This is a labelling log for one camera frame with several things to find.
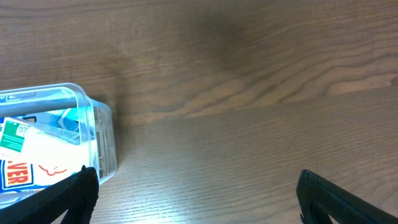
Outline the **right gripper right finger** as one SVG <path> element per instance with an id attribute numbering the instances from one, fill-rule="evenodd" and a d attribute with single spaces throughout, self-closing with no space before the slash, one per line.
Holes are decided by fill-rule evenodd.
<path id="1" fill-rule="evenodd" d="M 301 208 L 300 219 L 311 223 L 397 223 L 397 217 L 367 203 L 318 174 L 304 169 L 296 194 Z"/>

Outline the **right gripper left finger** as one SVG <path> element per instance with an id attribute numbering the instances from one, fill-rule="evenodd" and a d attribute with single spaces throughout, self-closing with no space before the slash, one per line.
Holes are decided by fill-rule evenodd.
<path id="1" fill-rule="evenodd" d="M 99 197 L 95 168 L 85 167 L 70 177 L 1 210 L 3 224 L 62 223 L 89 224 Z"/>

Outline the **white green medicine box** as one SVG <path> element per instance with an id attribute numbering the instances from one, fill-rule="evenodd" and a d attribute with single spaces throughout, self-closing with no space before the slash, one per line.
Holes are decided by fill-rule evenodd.
<path id="1" fill-rule="evenodd" d="M 6 117 L 1 125 L 3 187 L 61 181 L 90 165 L 88 147 L 73 132 Z"/>

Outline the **blue fever patch box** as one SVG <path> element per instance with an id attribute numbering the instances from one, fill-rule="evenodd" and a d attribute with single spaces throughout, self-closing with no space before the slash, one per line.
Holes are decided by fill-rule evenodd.
<path id="1" fill-rule="evenodd" d="M 1 193 L 44 189 L 90 164 L 91 131 L 72 110 L 1 118 Z"/>

